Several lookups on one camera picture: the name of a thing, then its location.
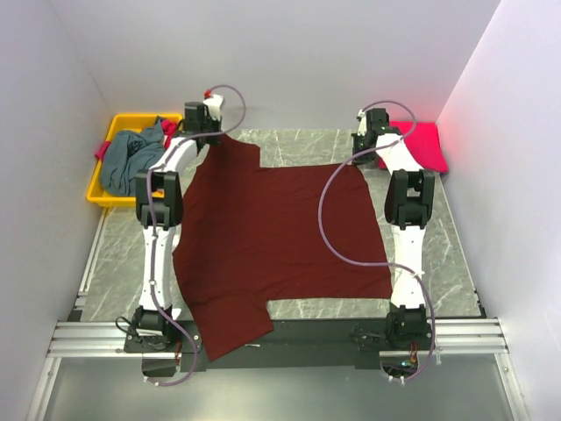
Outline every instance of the white wall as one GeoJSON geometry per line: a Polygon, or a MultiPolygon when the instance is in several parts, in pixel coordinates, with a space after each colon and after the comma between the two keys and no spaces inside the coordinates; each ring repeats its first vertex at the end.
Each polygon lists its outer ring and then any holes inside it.
{"type": "Polygon", "coordinates": [[[0,13],[0,408],[23,419],[72,309],[99,210],[84,199],[109,111],[46,0],[0,13]]]}
{"type": "Polygon", "coordinates": [[[269,128],[354,128],[383,97],[435,120],[498,2],[53,0],[113,111],[182,110],[230,82],[245,126],[269,128]]]}
{"type": "Polygon", "coordinates": [[[533,419],[561,395],[561,2],[503,0],[438,119],[446,192],[533,419]]]}

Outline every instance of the gray cloth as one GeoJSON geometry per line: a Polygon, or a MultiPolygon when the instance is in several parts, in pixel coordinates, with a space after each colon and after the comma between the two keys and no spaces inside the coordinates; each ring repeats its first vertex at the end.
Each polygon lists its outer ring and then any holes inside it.
{"type": "Polygon", "coordinates": [[[99,181],[113,196],[134,196],[134,177],[140,169],[148,169],[164,154],[161,124],[146,127],[142,132],[122,130],[107,148],[99,181]]]}

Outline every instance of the floor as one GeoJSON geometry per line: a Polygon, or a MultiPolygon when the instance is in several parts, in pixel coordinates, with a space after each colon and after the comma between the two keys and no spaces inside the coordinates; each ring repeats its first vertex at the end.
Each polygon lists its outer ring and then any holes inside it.
{"type": "MultiPolygon", "coordinates": [[[[341,162],[351,154],[350,130],[243,130],[234,139],[261,148],[262,167],[292,167],[341,162]]],[[[197,158],[199,163],[205,151],[197,158]]],[[[183,191],[196,165],[181,177],[183,191]]],[[[387,257],[394,257],[394,242],[383,216],[389,173],[374,166],[362,167],[380,223],[387,257]]],[[[88,277],[88,297],[82,321],[111,321],[131,317],[138,306],[144,270],[142,230],[133,209],[113,209],[99,237],[98,253],[88,277]]],[[[478,317],[477,294],[465,263],[455,225],[440,178],[432,219],[427,225],[423,249],[423,280],[429,288],[439,317],[478,317]]],[[[172,297],[180,318],[190,318],[173,277],[172,297]]],[[[388,300],[333,299],[281,300],[268,304],[272,318],[365,318],[385,317],[388,300]]]]}

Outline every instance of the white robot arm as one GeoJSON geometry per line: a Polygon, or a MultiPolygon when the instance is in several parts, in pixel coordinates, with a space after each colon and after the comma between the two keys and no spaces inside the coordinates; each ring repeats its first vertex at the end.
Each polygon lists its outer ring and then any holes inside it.
{"type": "MultiPolygon", "coordinates": [[[[378,137],[376,146],[388,146],[400,140],[400,135],[388,133],[378,137]]],[[[392,175],[394,171],[403,169],[407,172],[418,172],[423,169],[411,155],[403,141],[376,151],[376,154],[384,160],[387,169],[392,175]]],[[[392,225],[394,235],[394,248],[396,263],[401,263],[413,269],[419,276],[423,273],[423,238],[425,228],[419,225],[409,225],[402,229],[398,225],[392,225]]],[[[405,305],[406,309],[418,309],[424,305],[423,291],[415,277],[401,268],[395,269],[392,285],[392,298],[390,302],[397,308],[405,305]]]]}
{"type": "MultiPolygon", "coordinates": [[[[202,103],[186,103],[183,128],[186,132],[219,132],[222,120],[224,98],[208,94],[202,103]]],[[[137,218],[143,225],[145,240],[145,266],[142,294],[133,323],[143,332],[162,333],[166,322],[159,316],[152,295],[155,287],[158,304],[165,311],[171,311],[170,271],[172,251],[177,225],[181,223],[182,203],[179,175],[196,158],[203,146],[217,142],[213,138],[190,139],[184,135],[173,138],[169,148],[154,164],[152,172],[153,191],[162,189],[163,199],[154,198],[157,226],[154,228],[149,201],[147,200],[146,178],[148,171],[137,175],[137,218]]],[[[179,313],[172,312],[174,318],[179,313]]]]}
{"type": "MultiPolygon", "coordinates": [[[[359,128],[353,134],[353,152],[377,147],[376,154],[384,160],[392,176],[385,203],[386,220],[394,235],[394,262],[412,269],[419,277],[423,273],[423,238],[425,226],[432,213],[434,175],[425,171],[413,158],[399,129],[391,127],[385,109],[359,111],[359,128]]],[[[373,153],[362,155],[356,164],[373,161],[373,153]]],[[[395,269],[392,282],[390,310],[401,313],[419,310],[420,331],[425,326],[425,299],[414,274],[402,268],[395,269]]]]}

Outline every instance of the yellow plastic tray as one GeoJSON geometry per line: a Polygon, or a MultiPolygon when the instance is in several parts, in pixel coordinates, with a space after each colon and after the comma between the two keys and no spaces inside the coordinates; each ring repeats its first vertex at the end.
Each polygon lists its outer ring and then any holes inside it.
{"type": "MultiPolygon", "coordinates": [[[[113,121],[111,121],[111,126],[107,137],[105,140],[111,142],[115,135],[121,130],[133,130],[135,132],[140,132],[145,127],[154,124],[156,117],[163,117],[175,123],[179,122],[183,116],[181,114],[117,114],[113,121]]],[[[112,206],[134,206],[136,204],[136,199],[134,197],[121,197],[113,196],[106,192],[101,184],[99,183],[99,175],[102,171],[102,162],[98,161],[94,174],[89,182],[88,193],[86,198],[91,203],[97,203],[102,207],[112,207],[112,206]]]]}

